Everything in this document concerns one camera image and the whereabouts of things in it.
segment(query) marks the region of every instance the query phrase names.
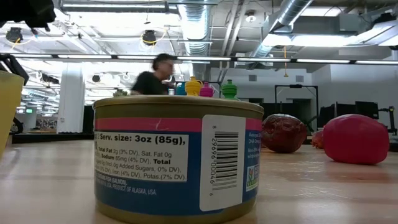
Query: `pink label stripe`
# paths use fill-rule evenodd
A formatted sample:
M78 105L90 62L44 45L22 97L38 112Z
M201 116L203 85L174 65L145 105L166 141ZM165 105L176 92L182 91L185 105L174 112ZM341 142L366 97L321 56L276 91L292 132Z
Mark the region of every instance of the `pink label stripe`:
M262 131L262 121L258 119L246 118L246 130Z
M196 118L101 118L96 130L184 131L201 132L201 119Z

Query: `pink bottle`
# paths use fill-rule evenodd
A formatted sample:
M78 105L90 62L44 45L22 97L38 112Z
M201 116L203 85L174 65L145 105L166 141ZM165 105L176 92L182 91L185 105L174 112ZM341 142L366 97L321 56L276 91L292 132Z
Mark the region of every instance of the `pink bottle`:
M203 84L203 87L200 89L200 96L205 96L205 97L213 97L213 89L209 86L209 83L205 82Z

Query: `green bottle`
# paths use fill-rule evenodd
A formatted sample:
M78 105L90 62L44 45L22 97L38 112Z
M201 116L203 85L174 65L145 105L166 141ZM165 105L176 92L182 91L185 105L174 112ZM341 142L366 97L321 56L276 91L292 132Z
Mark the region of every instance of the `green bottle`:
M238 100L235 96L238 92L236 85L232 84L232 80L227 80L227 83L221 87L223 95L227 100Z

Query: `black shirt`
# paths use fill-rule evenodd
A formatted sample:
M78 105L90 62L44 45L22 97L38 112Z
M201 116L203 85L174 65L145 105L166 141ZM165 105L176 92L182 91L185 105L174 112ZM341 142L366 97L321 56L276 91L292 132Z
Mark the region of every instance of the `black shirt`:
M167 85L164 85L152 72L142 72L131 88L143 95L166 95Z

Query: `table surface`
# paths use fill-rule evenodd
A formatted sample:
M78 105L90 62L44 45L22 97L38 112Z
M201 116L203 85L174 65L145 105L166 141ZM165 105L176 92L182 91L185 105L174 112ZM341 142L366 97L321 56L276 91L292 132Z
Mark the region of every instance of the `table surface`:
M0 163L1 224L120 223L95 210L93 141L13 145ZM255 209L229 224L397 224L398 153L378 166L302 146L261 153Z

